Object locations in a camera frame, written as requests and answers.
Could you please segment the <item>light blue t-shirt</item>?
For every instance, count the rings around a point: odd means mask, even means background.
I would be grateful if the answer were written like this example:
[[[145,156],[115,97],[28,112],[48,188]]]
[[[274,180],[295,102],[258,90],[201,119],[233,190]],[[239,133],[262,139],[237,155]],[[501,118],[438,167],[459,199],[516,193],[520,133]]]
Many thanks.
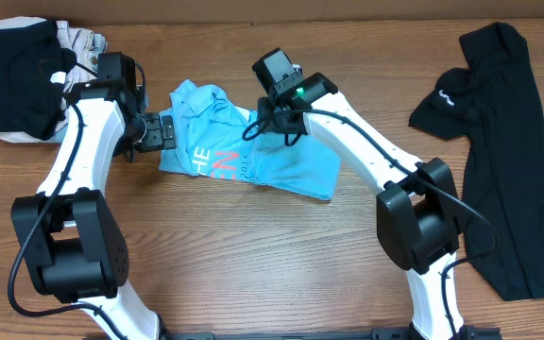
[[[170,93],[177,146],[163,150],[159,169],[193,177],[245,181],[329,201],[340,174],[340,158],[324,144],[301,137],[287,146],[284,136],[263,133],[242,138],[258,118],[255,110],[232,104],[216,85],[184,80]]]

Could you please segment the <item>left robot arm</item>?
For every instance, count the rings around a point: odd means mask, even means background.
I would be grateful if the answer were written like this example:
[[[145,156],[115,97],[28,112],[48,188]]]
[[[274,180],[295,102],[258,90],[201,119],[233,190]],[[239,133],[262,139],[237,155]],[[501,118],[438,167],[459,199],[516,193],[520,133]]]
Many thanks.
[[[120,52],[102,54],[95,78],[65,100],[70,118],[50,173],[11,207],[20,249],[8,303],[27,317],[81,310],[109,339],[168,339],[128,280],[128,245],[105,189],[115,156],[176,148],[173,120],[146,112],[144,69]]]

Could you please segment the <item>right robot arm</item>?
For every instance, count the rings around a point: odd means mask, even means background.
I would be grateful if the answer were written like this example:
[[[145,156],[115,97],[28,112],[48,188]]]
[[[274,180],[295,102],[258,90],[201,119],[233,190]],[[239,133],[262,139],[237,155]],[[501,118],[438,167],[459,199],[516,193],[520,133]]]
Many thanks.
[[[331,148],[376,197],[377,237],[406,273],[414,339],[456,339],[460,316],[451,263],[461,232],[454,180],[439,159],[428,162],[384,138],[326,76],[304,76],[276,48],[252,70],[266,95],[258,101],[258,132],[284,135],[287,145],[307,135]]]

